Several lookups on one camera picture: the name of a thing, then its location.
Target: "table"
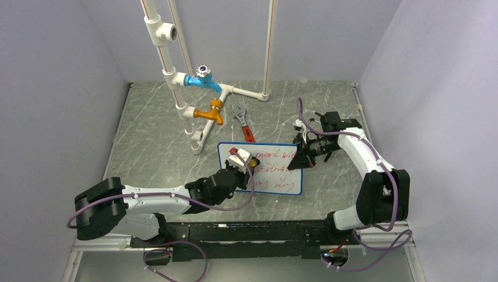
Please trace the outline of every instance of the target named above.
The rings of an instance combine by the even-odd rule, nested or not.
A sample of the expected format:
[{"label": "table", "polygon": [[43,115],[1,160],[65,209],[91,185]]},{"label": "table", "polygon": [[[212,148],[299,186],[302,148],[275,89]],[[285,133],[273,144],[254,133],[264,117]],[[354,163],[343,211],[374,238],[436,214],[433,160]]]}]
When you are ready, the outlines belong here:
[{"label": "table", "polygon": [[[261,92],[261,81],[223,82],[238,88]],[[221,141],[243,142],[240,123],[233,118],[232,105],[247,108],[246,120],[257,142],[291,143],[297,132],[295,100],[301,96],[304,116],[311,111],[337,111],[341,118],[360,114],[347,81],[296,80],[273,81],[267,102],[230,95],[222,109],[225,123],[213,126],[204,149],[194,155],[183,133],[173,96],[165,82],[133,83],[117,132],[106,176],[119,176],[123,184],[137,187],[176,187],[207,177],[219,169],[217,145]],[[218,95],[210,89],[183,88],[189,105],[207,110]],[[200,129],[205,120],[196,121]],[[347,208],[356,202],[362,176],[344,151],[337,151],[327,163],[323,156],[317,166],[304,171],[303,191],[299,196],[256,194],[253,201],[237,211],[206,211],[200,214],[165,214],[167,221],[263,221],[324,219],[327,213]],[[235,193],[221,207],[246,201],[247,193]]]}]

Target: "adjustable wrench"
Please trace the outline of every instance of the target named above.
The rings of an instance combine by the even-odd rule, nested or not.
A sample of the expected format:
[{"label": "adjustable wrench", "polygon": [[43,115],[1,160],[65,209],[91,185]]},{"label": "adjustable wrench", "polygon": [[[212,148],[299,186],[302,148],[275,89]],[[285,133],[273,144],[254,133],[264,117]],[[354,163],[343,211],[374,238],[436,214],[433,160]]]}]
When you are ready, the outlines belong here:
[{"label": "adjustable wrench", "polygon": [[247,126],[247,122],[245,122],[245,107],[244,106],[235,106],[233,107],[234,117],[240,121],[240,125],[242,126],[242,132],[244,133],[245,141],[249,143],[254,143],[256,140],[254,139],[253,133],[249,126]]}]

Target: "blue frame whiteboard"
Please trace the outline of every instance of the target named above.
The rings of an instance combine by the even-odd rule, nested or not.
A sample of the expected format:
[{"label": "blue frame whiteboard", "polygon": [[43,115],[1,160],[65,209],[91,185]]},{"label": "blue frame whiteboard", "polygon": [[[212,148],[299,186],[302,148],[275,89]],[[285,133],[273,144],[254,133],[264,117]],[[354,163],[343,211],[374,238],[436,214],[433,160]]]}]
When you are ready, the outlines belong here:
[{"label": "blue frame whiteboard", "polygon": [[[259,149],[259,148],[255,149],[254,146],[261,146],[261,149]],[[222,158],[222,153],[221,153],[220,147],[225,147],[223,150],[226,150],[226,153],[225,152],[223,153],[223,156],[224,156],[223,158]],[[228,155],[229,155],[228,150],[232,147],[242,148],[244,150],[247,150],[248,152],[251,152],[253,154],[253,156],[255,156],[255,157],[257,157],[258,153],[259,154],[264,153],[265,151],[263,151],[263,150],[267,149],[268,147],[272,147],[273,152],[275,151],[274,147],[277,147],[277,152],[280,151],[280,150],[278,150],[279,149],[278,147],[280,147],[280,149],[282,149],[282,150],[288,150],[291,147],[293,147],[293,148],[295,148],[294,153],[297,149],[296,144],[220,142],[220,143],[218,143],[218,159],[220,161],[220,168],[225,168],[225,160],[228,158]],[[285,194],[285,195],[292,195],[292,196],[300,195],[302,193],[302,169],[293,170],[291,173],[289,173],[289,171],[287,170],[287,166],[290,163],[292,158],[289,157],[289,158],[285,159],[284,157],[278,157],[278,156],[280,156],[278,154],[273,155],[273,156],[274,157],[277,156],[277,158],[276,159],[273,158],[271,160],[265,159],[265,158],[259,158],[259,160],[261,161],[261,164],[256,167],[255,175],[254,175],[255,183],[258,183],[258,184],[259,183],[266,183],[267,188],[268,188],[268,186],[270,186],[270,189],[267,191],[263,191],[263,190],[261,190],[261,188],[255,187],[254,191],[256,193],[266,193],[266,194]],[[258,172],[258,170],[262,171],[261,169],[265,169],[264,165],[270,166],[272,164],[273,165],[276,164],[277,162],[278,162],[278,167],[280,167],[280,169],[272,169],[271,176],[269,176],[268,174],[265,174],[265,173]],[[280,182],[280,184],[282,184],[283,181],[286,181],[286,183],[283,184],[283,186],[292,185],[292,188],[290,188],[288,191],[285,191],[285,192],[278,192],[279,190],[281,190],[278,188],[282,188],[282,186],[280,186],[278,183],[276,185],[272,185],[272,183]],[[250,189],[248,187],[248,190],[237,189],[236,191],[250,192]]]}]

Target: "red object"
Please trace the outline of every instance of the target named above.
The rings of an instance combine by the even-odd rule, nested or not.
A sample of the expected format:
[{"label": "red object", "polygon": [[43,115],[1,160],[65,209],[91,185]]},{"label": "red object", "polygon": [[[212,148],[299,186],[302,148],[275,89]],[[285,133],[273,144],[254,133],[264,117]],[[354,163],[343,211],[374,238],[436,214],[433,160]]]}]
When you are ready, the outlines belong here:
[{"label": "red object", "polygon": [[242,127],[242,132],[244,132],[245,141],[248,143],[254,143],[256,140],[254,139],[253,132],[249,128],[249,126]]}]

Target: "whiteboard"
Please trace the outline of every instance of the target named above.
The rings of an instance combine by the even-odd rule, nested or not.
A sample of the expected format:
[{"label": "whiteboard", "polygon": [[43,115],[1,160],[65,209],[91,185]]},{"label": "whiteboard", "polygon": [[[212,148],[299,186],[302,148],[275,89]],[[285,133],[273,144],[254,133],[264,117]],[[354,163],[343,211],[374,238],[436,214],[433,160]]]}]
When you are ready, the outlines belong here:
[{"label": "whiteboard", "polygon": [[[295,144],[220,142],[218,144],[220,168],[226,167],[225,161],[230,157],[229,150],[233,147],[250,152],[261,162],[254,168],[255,192],[301,194],[302,169],[287,170],[297,149]],[[249,180],[247,190],[237,188],[237,191],[250,192],[251,187]]]}]

